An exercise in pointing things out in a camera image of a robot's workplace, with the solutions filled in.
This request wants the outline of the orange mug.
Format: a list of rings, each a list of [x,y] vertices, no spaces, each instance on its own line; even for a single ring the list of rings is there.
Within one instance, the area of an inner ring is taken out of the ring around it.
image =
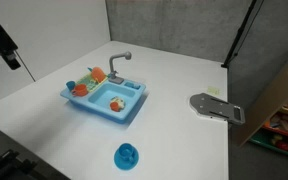
[[[73,96],[85,96],[88,94],[87,86],[85,84],[78,84],[74,87],[71,93]]]

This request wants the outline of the blue toy sink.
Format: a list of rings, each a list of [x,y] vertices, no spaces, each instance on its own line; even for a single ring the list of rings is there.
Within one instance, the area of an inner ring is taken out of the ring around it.
[[[89,110],[119,124],[124,124],[137,113],[137,104],[146,86],[139,82],[125,79],[121,84],[115,84],[108,79],[96,90],[82,97],[73,96],[68,88],[64,88],[60,95],[74,105]],[[125,107],[119,112],[112,111],[110,101],[114,97],[125,101]]]

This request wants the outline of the cream detergent bottle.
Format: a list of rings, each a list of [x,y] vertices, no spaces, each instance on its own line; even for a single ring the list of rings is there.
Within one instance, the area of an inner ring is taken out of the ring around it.
[[[111,101],[110,101],[110,104],[112,102],[117,102],[119,104],[120,110],[125,107],[125,101],[122,98],[118,97],[118,96],[112,98]]]

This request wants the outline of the small orange cup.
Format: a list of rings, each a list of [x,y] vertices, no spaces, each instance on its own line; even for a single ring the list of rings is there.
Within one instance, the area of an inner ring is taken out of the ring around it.
[[[110,108],[112,111],[115,111],[115,112],[119,112],[120,111],[120,107],[119,107],[119,104],[117,102],[112,102],[110,104]]]

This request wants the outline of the orange plate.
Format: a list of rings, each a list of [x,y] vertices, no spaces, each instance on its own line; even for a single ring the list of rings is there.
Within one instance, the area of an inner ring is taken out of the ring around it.
[[[92,69],[91,76],[99,83],[101,83],[106,78],[106,75],[100,67],[94,67]]]

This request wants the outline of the yellow dish rack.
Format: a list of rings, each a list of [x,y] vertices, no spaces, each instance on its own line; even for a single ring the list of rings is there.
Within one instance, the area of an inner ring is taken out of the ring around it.
[[[98,87],[100,87],[107,78],[105,78],[102,82],[97,82],[92,76],[91,73],[86,74],[82,78],[76,81],[77,84],[85,84],[87,87],[87,90],[89,92],[93,92],[96,90]]]

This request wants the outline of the grey metal mounting plate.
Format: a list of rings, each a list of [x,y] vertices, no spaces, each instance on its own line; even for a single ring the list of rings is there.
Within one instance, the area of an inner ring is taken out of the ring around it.
[[[192,95],[189,98],[189,104],[199,115],[226,120],[235,125],[243,125],[245,123],[244,110],[240,106],[209,94]]]

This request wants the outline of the blue teacup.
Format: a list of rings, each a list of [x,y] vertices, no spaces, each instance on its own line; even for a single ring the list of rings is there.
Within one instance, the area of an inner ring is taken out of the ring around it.
[[[118,148],[120,158],[125,162],[134,162],[134,147],[129,143],[124,143]]]

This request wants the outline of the yellow sticky note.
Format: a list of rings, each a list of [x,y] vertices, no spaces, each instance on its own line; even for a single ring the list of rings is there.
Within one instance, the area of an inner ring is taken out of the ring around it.
[[[214,95],[219,95],[220,94],[220,90],[216,87],[211,87],[209,86],[207,89],[208,93],[214,94]]]

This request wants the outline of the small blue cup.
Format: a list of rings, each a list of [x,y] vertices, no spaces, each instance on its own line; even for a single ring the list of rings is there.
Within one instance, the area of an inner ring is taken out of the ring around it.
[[[66,83],[67,88],[72,91],[75,88],[75,82],[74,81],[68,81]]]

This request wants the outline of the black tripod pole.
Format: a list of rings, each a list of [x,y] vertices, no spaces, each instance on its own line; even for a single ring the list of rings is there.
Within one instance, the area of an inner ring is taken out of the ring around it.
[[[236,36],[233,40],[233,43],[228,51],[228,54],[225,58],[224,63],[222,64],[223,68],[229,68],[232,61],[238,56],[240,49],[243,46],[246,37],[259,13],[261,7],[265,0],[252,0],[246,15],[243,18],[243,21],[240,27],[237,30]]]

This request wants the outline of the toy shelf with toys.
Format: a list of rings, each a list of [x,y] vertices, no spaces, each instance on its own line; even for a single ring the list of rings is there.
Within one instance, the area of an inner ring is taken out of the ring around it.
[[[270,150],[288,155],[288,100],[250,138],[250,141]]]

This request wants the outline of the black equipment at table edge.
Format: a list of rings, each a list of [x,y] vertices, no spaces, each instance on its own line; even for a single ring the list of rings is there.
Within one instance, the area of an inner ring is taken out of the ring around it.
[[[18,155],[12,149],[0,155],[0,180],[48,180],[35,170],[36,162],[19,160]]]

